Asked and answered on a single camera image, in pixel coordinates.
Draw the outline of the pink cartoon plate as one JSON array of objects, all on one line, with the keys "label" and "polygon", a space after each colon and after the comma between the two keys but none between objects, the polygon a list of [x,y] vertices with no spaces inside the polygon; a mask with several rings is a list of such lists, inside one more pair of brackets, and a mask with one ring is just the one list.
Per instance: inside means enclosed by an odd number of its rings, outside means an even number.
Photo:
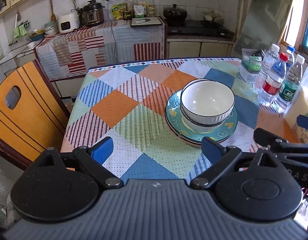
[{"label": "pink cartoon plate", "polygon": [[175,134],[176,137],[181,139],[183,142],[195,147],[201,146],[201,142],[204,137],[210,137],[215,142],[226,141],[234,133],[236,129],[236,128],[229,129],[225,125],[221,125],[221,127],[207,134],[198,134],[194,132],[189,132],[189,134],[186,135],[186,132],[188,131],[187,128],[185,129],[185,131],[181,130],[180,128],[176,129],[167,119],[165,121],[168,128]]}]

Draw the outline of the white ribbed bowl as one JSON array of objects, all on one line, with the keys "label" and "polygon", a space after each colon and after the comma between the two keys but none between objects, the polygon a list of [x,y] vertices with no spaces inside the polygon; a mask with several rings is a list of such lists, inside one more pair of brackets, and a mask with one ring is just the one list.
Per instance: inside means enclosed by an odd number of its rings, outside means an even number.
[{"label": "white ribbed bowl", "polygon": [[182,121],[191,128],[194,132],[204,134],[213,131],[220,127],[226,118],[230,116],[234,107],[226,111],[219,107],[206,107],[199,109],[198,113],[194,110],[185,108],[184,105],[180,106]]},{"label": "white ribbed bowl", "polygon": [[196,79],[181,90],[181,105],[198,113],[206,107],[219,107],[227,110],[234,107],[235,95],[227,85],[208,79]]}]

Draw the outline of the teal egg plate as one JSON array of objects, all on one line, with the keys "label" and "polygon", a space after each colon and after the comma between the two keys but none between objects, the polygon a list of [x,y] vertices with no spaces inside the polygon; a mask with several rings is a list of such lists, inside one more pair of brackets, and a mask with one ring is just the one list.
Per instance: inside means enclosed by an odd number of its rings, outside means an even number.
[{"label": "teal egg plate", "polygon": [[215,142],[228,139],[238,125],[235,106],[220,115],[195,114],[189,96],[179,90],[172,94],[165,105],[165,119],[170,129],[184,141],[200,145],[204,137]]}]

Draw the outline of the water bottle green label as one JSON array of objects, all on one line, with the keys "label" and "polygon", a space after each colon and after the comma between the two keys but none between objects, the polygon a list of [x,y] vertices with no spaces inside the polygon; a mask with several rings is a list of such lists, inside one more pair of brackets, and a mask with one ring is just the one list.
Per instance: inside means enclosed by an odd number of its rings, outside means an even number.
[{"label": "water bottle green label", "polygon": [[289,68],[279,92],[272,103],[277,113],[283,113],[291,103],[303,77],[305,58],[297,54],[295,63]]}]

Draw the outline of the water bottle red label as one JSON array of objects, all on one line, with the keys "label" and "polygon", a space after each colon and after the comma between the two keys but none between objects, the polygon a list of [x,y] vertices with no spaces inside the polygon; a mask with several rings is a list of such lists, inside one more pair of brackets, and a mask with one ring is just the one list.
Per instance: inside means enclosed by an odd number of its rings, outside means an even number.
[{"label": "water bottle red label", "polygon": [[272,65],[258,94],[258,101],[261,105],[268,107],[271,105],[286,75],[286,62],[288,56],[280,53],[279,59]]}]

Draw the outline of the water bottle blue cap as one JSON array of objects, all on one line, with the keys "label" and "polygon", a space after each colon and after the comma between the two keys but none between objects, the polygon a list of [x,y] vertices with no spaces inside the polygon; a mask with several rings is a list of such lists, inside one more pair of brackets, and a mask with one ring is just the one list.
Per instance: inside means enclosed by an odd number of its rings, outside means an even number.
[{"label": "water bottle blue cap", "polygon": [[295,49],[293,46],[288,45],[285,51],[288,59],[286,61],[286,68],[289,69],[295,63],[295,56],[294,56]]}]

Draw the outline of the clear plastic basket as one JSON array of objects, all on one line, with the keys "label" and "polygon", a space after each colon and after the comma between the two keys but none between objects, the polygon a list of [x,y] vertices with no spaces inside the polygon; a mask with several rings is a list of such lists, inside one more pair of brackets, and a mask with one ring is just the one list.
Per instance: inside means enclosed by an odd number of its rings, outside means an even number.
[{"label": "clear plastic basket", "polygon": [[261,70],[265,52],[254,49],[242,49],[242,60],[239,66],[238,76],[246,83],[254,83]]}]

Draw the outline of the clear water bottle white cap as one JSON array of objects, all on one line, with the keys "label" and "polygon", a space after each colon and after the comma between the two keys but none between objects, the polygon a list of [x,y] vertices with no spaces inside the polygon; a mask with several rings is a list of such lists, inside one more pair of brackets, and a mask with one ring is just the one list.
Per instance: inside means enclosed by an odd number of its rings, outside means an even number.
[{"label": "clear water bottle white cap", "polygon": [[271,48],[268,51],[266,51],[264,58],[262,60],[260,72],[253,85],[253,90],[256,94],[258,94],[261,91],[264,81],[267,77],[268,71],[273,66],[273,64],[278,60],[279,50],[280,47],[277,44],[272,44]]}]

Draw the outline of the orange wooden chair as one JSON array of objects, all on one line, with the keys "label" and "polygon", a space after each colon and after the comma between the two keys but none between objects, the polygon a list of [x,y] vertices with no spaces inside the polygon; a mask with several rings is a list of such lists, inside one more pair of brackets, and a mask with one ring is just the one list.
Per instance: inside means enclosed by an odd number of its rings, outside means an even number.
[{"label": "orange wooden chair", "polygon": [[61,149],[70,113],[37,60],[0,84],[0,156],[25,170],[48,147]]}]

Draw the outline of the striped counter cloth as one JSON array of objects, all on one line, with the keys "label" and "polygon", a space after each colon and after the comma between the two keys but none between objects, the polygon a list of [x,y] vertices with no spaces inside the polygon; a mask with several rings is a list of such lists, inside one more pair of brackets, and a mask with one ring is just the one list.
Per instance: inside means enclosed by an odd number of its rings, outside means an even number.
[{"label": "striped counter cloth", "polygon": [[36,54],[49,80],[84,75],[90,68],[165,57],[165,24],[131,27],[129,21],[107,21],[45,38]]}]

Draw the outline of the beige cabinet doors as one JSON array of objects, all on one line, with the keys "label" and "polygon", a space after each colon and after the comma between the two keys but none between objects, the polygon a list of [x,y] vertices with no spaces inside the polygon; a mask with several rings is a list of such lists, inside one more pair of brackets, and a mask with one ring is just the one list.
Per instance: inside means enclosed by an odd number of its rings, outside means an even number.
[{"label": "beige cabinet doors", "polygon": [[166,57],[226,57],[231,55],[233,44],[233,41],[206,38],[168,38]]}]

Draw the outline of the black gas stove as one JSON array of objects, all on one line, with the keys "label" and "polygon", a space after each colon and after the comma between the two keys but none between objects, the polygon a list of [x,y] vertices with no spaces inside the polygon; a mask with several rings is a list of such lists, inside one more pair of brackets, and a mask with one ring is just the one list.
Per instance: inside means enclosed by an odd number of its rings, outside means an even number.
[{"label": "black gas stove", "polygon": [[168,35],[205,36],[232,40],[234,33],[216,22],[205,20],[166,21]]}]

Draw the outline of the white rice cooker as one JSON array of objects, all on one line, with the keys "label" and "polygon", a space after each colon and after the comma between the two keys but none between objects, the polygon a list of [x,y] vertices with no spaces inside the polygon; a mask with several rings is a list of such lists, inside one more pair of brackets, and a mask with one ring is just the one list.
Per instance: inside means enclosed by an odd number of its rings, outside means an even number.
[{"label": "white rice cooker", "polygon": [[58,19],[58,29],[60,34],[67,34],[77,30],[80,26],[79,16],[77,11],[72,11],[70,14],[62,15]]}]

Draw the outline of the black pressure cooker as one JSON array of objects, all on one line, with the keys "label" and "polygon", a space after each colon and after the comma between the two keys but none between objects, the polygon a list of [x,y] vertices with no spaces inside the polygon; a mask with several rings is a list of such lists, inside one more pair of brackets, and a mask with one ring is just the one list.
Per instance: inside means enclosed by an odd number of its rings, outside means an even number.
[{"label": "black pressure cooker", "polygon": [[83,7],[85,23],[87,27],[100,25],[104,22],[103,5],[96,0],[88,1]]}]

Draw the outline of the yellow seasoning bag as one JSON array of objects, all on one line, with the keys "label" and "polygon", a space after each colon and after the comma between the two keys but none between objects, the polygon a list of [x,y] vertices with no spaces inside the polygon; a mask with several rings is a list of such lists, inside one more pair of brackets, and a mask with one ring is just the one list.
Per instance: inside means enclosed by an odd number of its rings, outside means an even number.
[{"label": "yellow seasoning bag", "polygon": [[115,20],[123,19],[123,4],[119,3],[111,7],[111,13]]}]

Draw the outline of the black cooking pot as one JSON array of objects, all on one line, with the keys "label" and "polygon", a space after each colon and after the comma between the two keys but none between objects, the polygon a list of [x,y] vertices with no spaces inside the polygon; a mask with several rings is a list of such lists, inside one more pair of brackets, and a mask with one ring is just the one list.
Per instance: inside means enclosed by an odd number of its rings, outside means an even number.
[{"label": "black cooking pot", "polygon": [[163,7],[163,16],[169,21],[182,21],[187,18],[187,11],[176,4],[172,7]]}]

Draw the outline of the black cutting board tray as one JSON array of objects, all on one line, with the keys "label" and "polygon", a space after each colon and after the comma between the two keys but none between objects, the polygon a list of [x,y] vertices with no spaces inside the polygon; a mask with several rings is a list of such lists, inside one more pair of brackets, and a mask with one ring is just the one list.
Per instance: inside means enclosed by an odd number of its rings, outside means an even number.
[{"label": "black cutting board tray", "polygon": [[142,17],[142,18],[133,18],[130,26],[131,27],[144,27],[144,26],[156,26],[162,25],[163,21],[155,16],[155,17]]}]

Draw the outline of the cooking oil bottle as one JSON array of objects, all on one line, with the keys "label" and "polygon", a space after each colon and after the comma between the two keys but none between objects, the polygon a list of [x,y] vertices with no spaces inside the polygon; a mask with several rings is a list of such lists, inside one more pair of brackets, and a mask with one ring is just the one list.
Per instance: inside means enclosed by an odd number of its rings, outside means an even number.
[{"label": "cooking oil bottle", "polygon": [[147,16],[148,16],[148,17],[154,17],[154,16],[156,16],[155,0],[148,0],[148,5],[147,5]]}]

